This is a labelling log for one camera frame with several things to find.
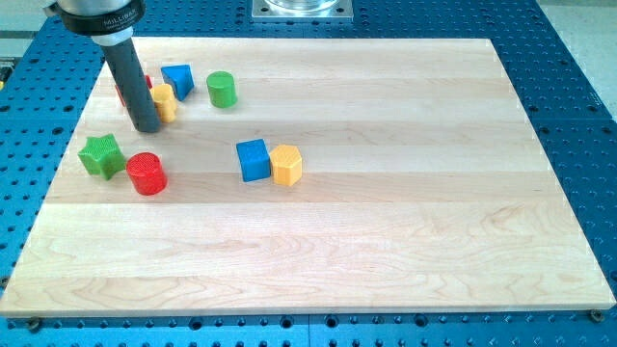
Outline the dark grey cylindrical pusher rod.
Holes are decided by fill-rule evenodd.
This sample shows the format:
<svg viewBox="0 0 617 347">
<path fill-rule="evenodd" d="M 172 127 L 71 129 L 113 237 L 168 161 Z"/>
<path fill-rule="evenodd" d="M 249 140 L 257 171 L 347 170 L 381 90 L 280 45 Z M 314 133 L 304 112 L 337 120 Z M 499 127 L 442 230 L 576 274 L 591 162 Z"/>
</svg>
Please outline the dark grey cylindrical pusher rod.
<svg viewBox="0 0 617 347">
<path fill-rule="evenodd" d="M 132 39 L 113 46 L 102 46 L 102 51 L 133 127 L 139 132 L 158 132 L 161 120 Z"/>
</svg>

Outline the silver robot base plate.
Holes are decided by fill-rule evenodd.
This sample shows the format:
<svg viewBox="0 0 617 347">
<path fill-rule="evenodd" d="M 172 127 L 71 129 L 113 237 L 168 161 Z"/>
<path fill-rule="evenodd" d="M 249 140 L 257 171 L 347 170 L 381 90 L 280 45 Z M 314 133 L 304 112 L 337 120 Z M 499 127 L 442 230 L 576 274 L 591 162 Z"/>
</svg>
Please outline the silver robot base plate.
<svg viewBox="0 0 617 347">
<path fill-rule="evenodd" d="M 252 18 L 258 20 L 352 19 L 352 0 L 253 0 Z"/>
</svg>

